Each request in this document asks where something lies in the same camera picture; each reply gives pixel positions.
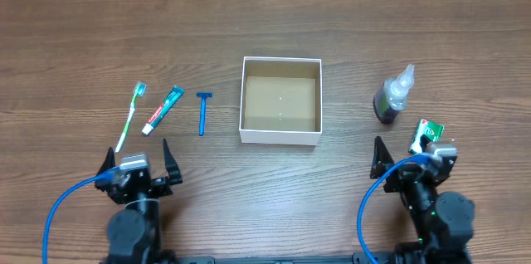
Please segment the green Dettol soap bar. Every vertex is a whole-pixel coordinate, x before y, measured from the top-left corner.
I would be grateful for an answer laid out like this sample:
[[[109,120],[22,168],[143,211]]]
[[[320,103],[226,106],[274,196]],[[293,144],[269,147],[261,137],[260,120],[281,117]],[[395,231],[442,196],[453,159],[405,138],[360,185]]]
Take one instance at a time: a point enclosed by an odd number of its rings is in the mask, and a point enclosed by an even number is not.
[[[420,119],[408,152],[410,154],[421,153],[431,141],[439,141],[443,135],[445,127],[433,121]]]

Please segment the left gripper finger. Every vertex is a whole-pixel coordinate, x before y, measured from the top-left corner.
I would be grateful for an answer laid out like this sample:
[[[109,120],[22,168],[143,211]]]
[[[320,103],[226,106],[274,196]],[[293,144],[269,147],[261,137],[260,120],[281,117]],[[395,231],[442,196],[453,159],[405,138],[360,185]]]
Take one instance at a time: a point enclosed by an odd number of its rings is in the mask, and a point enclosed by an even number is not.
[[[105,156],[103,164],[100,166],[100,169],[97,172],[96,183],[108,183],[113,178],[113,173],[115,169],[115,158],[114,150],[112,147],[108,148],[108,151]]]
[[[183,182],[183,176],[178,163],[171,154],[171,151],[168,146],[168,141],[163,139],[163,156],[164,156],[164,165],[168,173],[169,182],[171,184],[180,184]]]

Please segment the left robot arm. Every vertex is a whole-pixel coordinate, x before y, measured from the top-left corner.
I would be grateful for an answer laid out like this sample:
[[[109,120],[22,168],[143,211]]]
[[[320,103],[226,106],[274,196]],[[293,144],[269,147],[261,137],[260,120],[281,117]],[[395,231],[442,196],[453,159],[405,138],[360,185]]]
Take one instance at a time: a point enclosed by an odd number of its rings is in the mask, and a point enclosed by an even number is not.
[[[173,194],[173,186],[183,181],[178,163],[163,141],[167,175],[152,178],[146,154],[132,154],[115,162],[109,149],[100,166],[95,187],[124,209],[108,222],[109,241],[105,263],[176,263],[175,252],[162,248],[159,199]]]

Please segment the green white toothbrush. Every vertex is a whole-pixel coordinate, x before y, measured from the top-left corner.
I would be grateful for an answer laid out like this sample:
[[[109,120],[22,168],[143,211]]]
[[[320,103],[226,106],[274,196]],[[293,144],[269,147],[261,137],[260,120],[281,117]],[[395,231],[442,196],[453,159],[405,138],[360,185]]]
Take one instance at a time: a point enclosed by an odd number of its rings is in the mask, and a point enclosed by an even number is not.
[[[145,83],[143,83],[142,81],[138,81],[137,84],[135,85],[135,88],[134,88],[134,94],[133,94],[133,97],[130,101],[130,104],[129,104],[129,113],[128,113],[128,117],[127,117],[127,120],[124,124],[124,128],[122,130],[122,133],[119,137],[119,140],[114,148],[114,151],[115,153],[118,153],[121,151],[121,149],[123,148],[124,146],[124,142],[125,142],[125,139],[127,137],[127,134],[129,132],[129,126],[130,126],[130,123],[134,117],[134,112],[136,111],[136,108],[135,108],[135,103],[136,103],[136,100],[143,96],[145,91],[146,91],[146,88],[147,88],[147,85]]]

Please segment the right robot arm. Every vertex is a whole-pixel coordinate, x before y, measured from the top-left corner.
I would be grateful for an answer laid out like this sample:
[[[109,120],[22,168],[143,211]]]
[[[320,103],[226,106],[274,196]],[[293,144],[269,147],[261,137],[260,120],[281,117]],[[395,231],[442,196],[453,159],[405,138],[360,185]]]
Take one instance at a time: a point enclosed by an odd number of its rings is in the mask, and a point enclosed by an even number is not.
[[[393,161],[381,137],[374,140],[370,178],[383,181],[386,193],[398,193],[409,212],[418,239],[398,243],[395,251],[381,263],[470,263],[466,249],[473,237],[475,205],[457,192],[438,193],[457,160],[458,150],[451,143],[421,138],[418,160],[401,166]]]

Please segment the green toothpaste tube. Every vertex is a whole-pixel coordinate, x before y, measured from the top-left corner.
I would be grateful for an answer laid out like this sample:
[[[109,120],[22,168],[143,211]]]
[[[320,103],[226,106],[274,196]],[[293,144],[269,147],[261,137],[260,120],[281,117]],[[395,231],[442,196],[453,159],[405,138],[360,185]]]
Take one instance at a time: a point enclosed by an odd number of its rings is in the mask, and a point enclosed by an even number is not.
[[[143,135],[150,135],[159,123],[162,121],[163,117],[169,112],[173,105],[181,98],[185,93],[185,89],[174,86],[170,92],[167,94],[160,106],[155,110],[152,116],[149,118],[148,122],[142,128],[141,132]]]

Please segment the white cardboard box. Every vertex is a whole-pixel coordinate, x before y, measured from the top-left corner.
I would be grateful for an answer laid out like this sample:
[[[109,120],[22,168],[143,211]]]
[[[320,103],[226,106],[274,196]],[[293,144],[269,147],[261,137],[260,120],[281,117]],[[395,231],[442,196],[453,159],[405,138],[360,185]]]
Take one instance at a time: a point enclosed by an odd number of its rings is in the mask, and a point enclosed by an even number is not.
[[[239,114],[242,143],[315,146],[322,133],[320,59],[243,59]]]

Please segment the blue disposable razor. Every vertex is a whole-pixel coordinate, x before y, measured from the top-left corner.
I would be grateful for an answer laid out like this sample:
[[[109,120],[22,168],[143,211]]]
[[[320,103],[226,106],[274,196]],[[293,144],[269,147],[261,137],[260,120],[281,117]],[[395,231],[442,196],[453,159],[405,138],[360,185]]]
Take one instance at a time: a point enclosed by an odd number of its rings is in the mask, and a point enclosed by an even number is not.
[[[198,92],[196,96],[201,99],[198,133],[200,136],[204,136],[205,124],[206,124],[206,112],[207,112],[207,99],[212,98],[212,93],[211,92]]]

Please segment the clear hand wash bottle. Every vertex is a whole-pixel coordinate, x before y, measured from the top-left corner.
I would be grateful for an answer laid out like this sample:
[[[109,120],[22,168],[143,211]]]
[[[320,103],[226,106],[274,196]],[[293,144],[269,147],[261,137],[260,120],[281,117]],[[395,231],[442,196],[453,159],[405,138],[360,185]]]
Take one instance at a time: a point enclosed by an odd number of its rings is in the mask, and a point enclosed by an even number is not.
[[[406,109],[407,96],[415,83],[414,74],[415,66],[409,64],[398,77],[387,78],[373,97],[373,109],[382,124],[392,124],[399,112]]]

